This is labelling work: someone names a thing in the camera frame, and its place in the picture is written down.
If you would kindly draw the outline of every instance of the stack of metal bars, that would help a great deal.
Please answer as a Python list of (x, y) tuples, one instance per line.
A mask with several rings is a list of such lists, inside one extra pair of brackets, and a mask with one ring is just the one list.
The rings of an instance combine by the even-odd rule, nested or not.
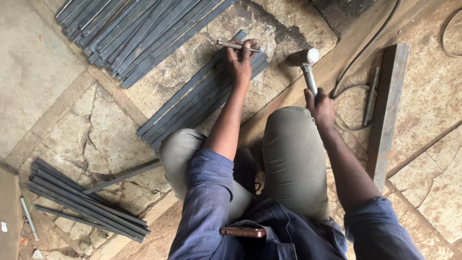
[(135, 218), (95, 194), (84, 194), (84, 187), (42, 159), (32, 162), (30, 169), (32, 174), (26, 187), (31, 192), (61, 204), (89, 221), (37, 205), (36, 209), (124, 235), (140, 243), (150, 233), (146, 221)]
[[(247, 33), (241, 30), (234, 39), (242, 40), (246, 35)], [(269, 65), (268, 56), (261, 49), (259, 50), (260, 52), (250, 62), (252, 79)], [(159, 152), (161, 141), (170, 133), (183, 128), (197, 127), (226, 102), (232, 88), (232, 78), (226, 68), (226, 62), (222, 61), (224, 54), (224, 49), (218, 52), (138, 130), (137, 136), (148, 143), (156, 153)], [(172, 107), (209, 71), (211, 73), (200, 84)]]
[(90, 63), (129, 88), (236, 0), (221, 1), (67, 0), (56, 21)]

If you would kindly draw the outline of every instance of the stone floor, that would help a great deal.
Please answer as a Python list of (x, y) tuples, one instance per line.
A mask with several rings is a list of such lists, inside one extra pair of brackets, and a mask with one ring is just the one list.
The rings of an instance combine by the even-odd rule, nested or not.
[[(378, 29), (371, 21), (375, 19), (379, 26), (379, 19), (391, 8), (387, 1), (377, 1), (358, 19), (348, 20), (352, 22), (348, 30), (336, 24), (334, 32), (326, 22), (329, 17), (321, 16), (314, 5), (294, 0), (241, 0), (132, 88), (122, 90), (105, 71), (87, 64), (80, 49), (61, 33), (54, 13), (63, 2), (7, 0), (0, 10), (0, 31), (5, 39), (0, 46), (5, 57), (0, 68), (7, 71), (0, 78), (5, 83), (0, 95), (0, 162), (18, 170), (24, 182), (30, 163), (40, 157), (85, 187), (155, 159), (154, 152), (136, 137), (136, 130), (218, 50), (216, 39), (231, 38), (245, 29), (249, 38), (260, 40), (269, 56), (269, 68), (252, 81), (245, 102), (240, 143), (246, 145), (261, 135), (272, 110), (303, 105), (304, 81), (298, 68), (285, 63), (288, 54), (316, 46), (323, 56), (315, 65), (316, 81), (330, 90), (352, 51), (364, 44), (361, 39), (365, 32)], [(373, 66), (380, 65), (381, 48), (411, 43), (384, 196), (392, 201), (400, 223), (428, 259), (462, 260), (458, 170), (462, 167), (458, 152), (462, 143), (462, 59), (448, 58), (439, 44), (442, 24), (461, 4), (459, 0), (403, 3), (390, 28), (345, 81), (347, 86), (368, 83)], [(447, 31), (447, 45), (455, 52), (462, 52), (458, 40), (461, 26), (459, 16)], [(365, 93), (350, 92), (339, 101), (338, 116), (355, 126), (361, 121), (364, 100)], [(198, 129), (208, 134), (219, 112)], [(363, 165), (368, 135), (368, 131), (341, 133)], [(20, 259), (31, 259), (35, 248), (49, 260), (80, 256), (95, 260), (114, 256), (119, 260), (166, 259), (181, 205), (176, 203), (161, 167), (98, 194), (152, 223), (152, 233), (143, 244), (33, 210), (41, 240), (34, 241), (25, 225), (21, 235), (29, 237), (29, 243), (21, 248)], [(24, 195), (33, 204), (75, 214), (27, 190)], [(328, 195), (331, 217), (343, 226), (345, 212), (338, 202), (331, 170)], [(348, 258), (354, 259), (352, 244)]]

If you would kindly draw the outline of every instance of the hose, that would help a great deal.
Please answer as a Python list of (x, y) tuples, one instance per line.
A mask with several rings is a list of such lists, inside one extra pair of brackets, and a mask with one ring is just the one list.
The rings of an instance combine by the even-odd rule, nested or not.
[[(395, 3), (395, 7), (393, 7), (393, 10), (391, 11), (390, 15), (388, 16), (388, 18), (385, 20), (385, 22), (383, 23), (382, 27), (380, 27), (380, 29), (378, 30), (378, 32), (374, 35), (374, 37), (372, 37), (372, 39), (366, 44), (366, 46), (364, 46), (364, 48), (358, 53), (358, 55), (356, 55), (356, 57), (351, 61), (351, 63), (347, 66), (347, 68), (345, 69), (345, 71), (343, 71), (342, 75), (340, 76), (339, 80), (337, 81), (337, 84), (335, 85), (333, 91), (332, 91), (332, 94), (331, 94), (331, 97), (334, 99), (334, 100), (337, 100), (341, 95), (343, 95), (345, 93), (345, 91), (347, 90), (351, 90), (351, 89), (355, 89), (355, 88), (364, 88), (366, 90), (369, 90), (370, 87), (368, 85), (363, 85), (363, 84), (360, 84), (360, 85), (354, 85), (354, 86), (350, 86), (350, 87), (347, 87), (345, 88), (342, 92), (340, 92), (338, 95), (337, 95), (337, 91), (339, 90), (339, 87), (340, 85), (342, 84), (343, 80), (345, 79), (345, 76), (347, 75), (347, 72), (354, 66), (354, 64), (356, 64), (356, 62), (360, 59), (360, 57), (367, 51), (367, 49), (369, 49), (369, 47), (375, 42), (375, 40), (377, 40), (377, 38), (383, 33), (383, 31), (385, 30), (385, 28), (388, 26), (388, 24), (390, 23), (390, 21), (392, 20), (392, 18), (394, 17), (394, 15), (396, 14), (396, 12), (398, 11), (398, 8), (401, 4), (402, 0), (397, 0), (396, 3)], [(337, 125), (337, 127), (343, 131), (347, 131), (347, 132), (356, 132), (356, 131), (360, 131), (360, 130), (363, 130), (365, 128), (368, 128), (372, 125), (372, 122), (370, 121), (367, 126), (362, 126), (360, 128), (357, 128), (357, 129), (350, 129), (348, 127), (345, 127), (343, 126), (342, 124), (340, 124), (337, 120), (337, 117), (335, 118), (335, 124)]]
[(457, 54), (454, 54), (454, 53), (450, 53), (448, 50), (446, 50), (446, 47), (444, 46), (444, 33), (446, 32), (446, 28), (448, 27), (449, 23), (451, 22), (451, 20), (454, 18), (454, 16), (456, 16), (460, 11), (462, 11), (462, 7), (457, 9), (454, 13), (452, 13), (452, 15), (449, 16), (448, 20), (446, 21), (446, 23), (444, 24), (443, 26), (443, 30), (441, 31), (441, 47), (443, 48), (443, 50), (446, 52), (446, 54), (448, 54), (449, 56), (453, 57), (453, 58), (460, 58), (462, 57), (462, 54), (460, 55), (457, 55)]

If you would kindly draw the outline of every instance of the leg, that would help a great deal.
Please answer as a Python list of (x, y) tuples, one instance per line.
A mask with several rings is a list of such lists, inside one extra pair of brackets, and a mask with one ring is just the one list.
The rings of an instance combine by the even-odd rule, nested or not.
[[(165, 178), (181, 203), (189, 189), (189, 161), (202, 147), (205, 135), (194, 129), (181, 129), (170, 134), (162, 141), (160, 161), (165, 170)], [(233, 181), (234, 198), (230, 203), (228, 222), (240, 218), (254, 198), (236, 181)]]
[(273, 197), (291, 211), (327, 220), (326, 159), (308, 109), (287, 106), (269, 117), (263, 136), (264, 197)]

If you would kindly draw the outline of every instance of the mobile phone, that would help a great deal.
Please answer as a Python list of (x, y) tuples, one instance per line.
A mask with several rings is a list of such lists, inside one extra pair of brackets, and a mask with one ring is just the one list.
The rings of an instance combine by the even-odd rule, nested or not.
[(266, 235), (266, 231), (264, 228), (224, 227), (220, 228), (220, 235), (235, 235), (261, 238)]

